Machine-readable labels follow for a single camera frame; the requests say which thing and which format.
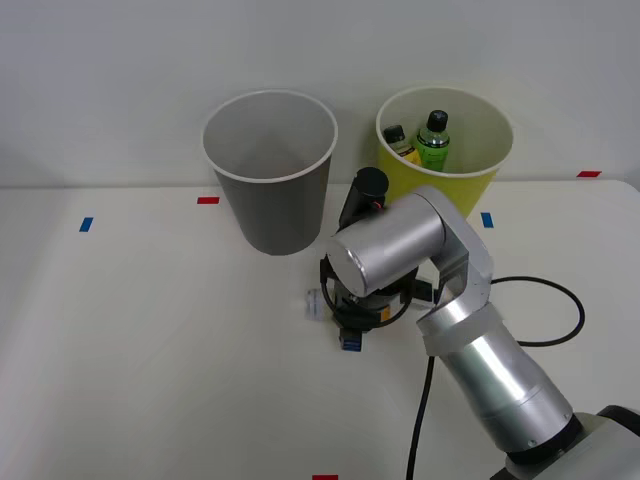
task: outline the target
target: yellow paper cup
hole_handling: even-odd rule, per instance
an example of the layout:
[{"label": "yellow paper cup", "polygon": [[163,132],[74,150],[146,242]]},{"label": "yellow paper cup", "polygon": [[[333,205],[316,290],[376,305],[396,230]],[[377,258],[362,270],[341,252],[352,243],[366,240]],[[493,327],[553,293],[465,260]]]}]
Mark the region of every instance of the yellow paper cup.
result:
[{"label": "yellow paper cup", "polygon": [[[449,114],[451,137],[443,172],[418,167],[391,150],[382,131],[402,125],[414,136],[432,110]],[[433,185],[468,216],[491,179],[506,161],[513,145],[507,117],[486,100],[454,88],[419,87],[397,93],[384,102],[376,117],[380,142],[378,166],[389,177],[387,199],[395,199],[421,185]]]}]

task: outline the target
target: small bottle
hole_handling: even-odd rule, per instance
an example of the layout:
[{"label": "small bottle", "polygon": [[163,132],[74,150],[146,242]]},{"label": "small bottle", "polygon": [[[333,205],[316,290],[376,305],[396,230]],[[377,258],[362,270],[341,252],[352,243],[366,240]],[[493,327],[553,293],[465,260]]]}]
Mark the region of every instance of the small bottle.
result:
[{"label": "small bottle", "polygon": [[384,135],[384,139],[394,152],[403,157],[407,162],[413,163],[418,167],[422,166],[420,154],[405,138],[402,125],[393,125],[389,128],[385,128],[382,133]]},{"label": "small bottle", "polygon": [[427,126],[420,129],[414,142],[420,154],[422,167],[441,172],[449,154],[449,134],[446,131],[449,116],[442,110],[429,114]]}]

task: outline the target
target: black cap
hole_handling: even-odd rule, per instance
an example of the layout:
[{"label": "black cap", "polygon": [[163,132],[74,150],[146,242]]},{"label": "black cap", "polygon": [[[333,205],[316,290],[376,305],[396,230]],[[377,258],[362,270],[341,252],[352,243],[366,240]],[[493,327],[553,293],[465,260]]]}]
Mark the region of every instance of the black cap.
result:
[{"label": "black cap", "polygon": [[442,110],[434,110],[429,114],[429,120],[427,120],[427,128],[432,132],[444,132],[444,129],[447,128],[448,120],[449,115],[447,115],[447,112],[443,112]]},{"label": "black cap", "polygon": [[387,143],[396,143],[404,140],[404,130],[402,125],[392,125],[382,132]]}]

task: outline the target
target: blue tape marker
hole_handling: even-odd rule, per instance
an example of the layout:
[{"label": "blue tape marker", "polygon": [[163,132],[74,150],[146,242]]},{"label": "blue tape marker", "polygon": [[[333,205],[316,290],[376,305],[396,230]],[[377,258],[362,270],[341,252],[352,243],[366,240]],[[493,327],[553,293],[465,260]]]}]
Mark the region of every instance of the blue tape marker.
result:
[{"label": "blue tape marker", "polygon": [[491,218],[491,214],[489,212],[482,212],[480,215],[482,216],[482,225],[484,225],[484,228],[493,228],[493,218]]},{"label": "blue tape marker", "polygon": [[93,222],[93,217],[84,217],[82,221],[82,225],[80,225],[81,232],[88,232],[91,228],[91,223]]}]

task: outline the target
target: cup rim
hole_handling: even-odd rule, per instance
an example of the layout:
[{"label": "cup rim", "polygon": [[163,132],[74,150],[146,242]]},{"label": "cup rim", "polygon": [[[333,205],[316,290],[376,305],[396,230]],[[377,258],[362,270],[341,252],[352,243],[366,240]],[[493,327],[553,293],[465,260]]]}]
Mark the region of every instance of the cup rim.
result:
[{"label": "cup rim", "polygon": [[396,93],[395,95],[391,96],[390,98],[388,98],[380,107],[380,109],[378,110],[378,114],[376,115],[376,135],[378,136],[378,141],[380,142],[380,144],[383,146],[383,148],[396,160],[404,163],[407,167],[414,169],[417,172],[420,172],[423,175],[433,175],[434,177],[443,177],[443,178],[474,178],[474,177],[481,177],[483,175],[486,175],[487,173],[491,173],[494,172],[496,170],[498,170],[502,164],[509,158],[509,153],[511,153],[511,149],[509,149],[509,153],[507,153],[507,155],[505,155],[505,157],[500,160],[498,163],[496,163],[495,165],[489,167],[489,168],[485,168],[484,170],[479,170],[477,172],[470,172],[470,173],[444,173],[444,172],[436,172],[435,170],[427,170],[426,168],[422,168],[419,167],[407,160],[405,160],[404,158],[402,158],[400,155],[398,155],[396,152],[393,151],[393,149],[389,146],[389,144],[387,143],[387,141],[384,139],[384,136],[382,135],[382,128],[380,126],[380,119],[382,118],[382,114],[384,112],[384,110],[389,106],[389,104],[391,102],[393,102],[394,100],[396,100],[398,97],[401,97],[403,95],[407,95],[409,93],[413,93],[413,92],[417,92],[420,90],[452,90],[455,92],[461,92],[464,93],[465,95],[469,95],[471,97],[475,97],[478,100],[481,100],[485,103],[488,103],[491,107],[495,108],[496,111],[502,115],[502,117],[506,120],[507,124],[509,125],[509,128],[511,129],[511,137],[513,138],[513,126],[511,125],[511,122],[509,122],[509,117],[507,117],[504,112],[502,110],[500,110],[498,107],[496,107],[493,103],[489,102],[487,99],[479,96],[479,95],[475,95],[473,93],[467,92],[466,90],[463,90],[461,88],[453,88],[453,87],[441,87],[441,86],[421,86],[421,87],[412,87],[412,88],[407,88],[405,90],[402,90],[398,93]]},{"label": "cup rim", "polygon": [[209,164],[213,167],[213,169],[217,172],[220,173],[222,175],[224,175],[225,177],[231,178],[233,180],[237,180],[239,182],[244,182],[244,183],[258,183],[258,184],[268,184],[268,183],[281,183],[281,182],[286,182],[289,180],[294,180],[296,178],[302,177],[304,175],[306,175],[309,172],[312,172],[313,170],[316,170],[318,167],[320,167],[324,162],[326,162],[330,157],[331,154],[333,153],[333,150],[336,147],[336,143],[338,142],[338,122],[336,120],[335,115],[333,114],[333,112],[329,109],[329,107],[327,107],[324,103],[322,103],[320,100],[312,97],[311,95],[307,95],[306,93],[302,93],[302,92],[298,92],[296,90],[290,90],[287,88],[269,88],[269,89],[262,89],[262,90],[253,90],[251,92],[248,93],[244,93],[242,95],[238,95],[236,97],[233,97],[229,100],[227,100],[226,102],[222,103],[221,105],[219,105],[211,115],[209,115],[209,118],[207,120],[207,124],[204,127],[204,131],[202,134],[202,139],[203,139],[203,148],[204,148],[204,137],[207,131],[207,127],[209,126],[209,122],[216,116],[218,115],[218,113],[220,113],[221,110],[223,110],[225,107],[231,105],[232,103],[235,103],[239,100],[243,100],[247,97],[252,97],[254,95],[264,95],[265,93],[280,93],[280,94],[286,94],[286,95],[293,95],[293,96],[297,96],[297,97],[302,97],[305,98],[306,100],[309,100],[313,103],[315,103],[316,105],[318,105],[322,110],[324,110],[324,112],[329,116],[329,118],[331,119],[331,124],[333,125],[333,141],[331,142],[331,145],[329,146],[328,150],[324,153],[324,155],[322,155],[320,157],[320,159],[313,163],[312,165],[308,166],[307,168],[305,168],[304,170],[300,170],[299,172],[296,173],[292,173],[291,175],[286,175],[284,177],[275,177],[275,178],[251,178],[251,177],[242,177],[240,175],[236,175],[234,173],[228,172],[227,170],[221,168],[220,166],[216,165],[216,163],[211,159],[211,157],[209,157],[209,154],[207,153],[206,149],[205,149],[205,154],[207,156],[207,160],[209,161]]}]

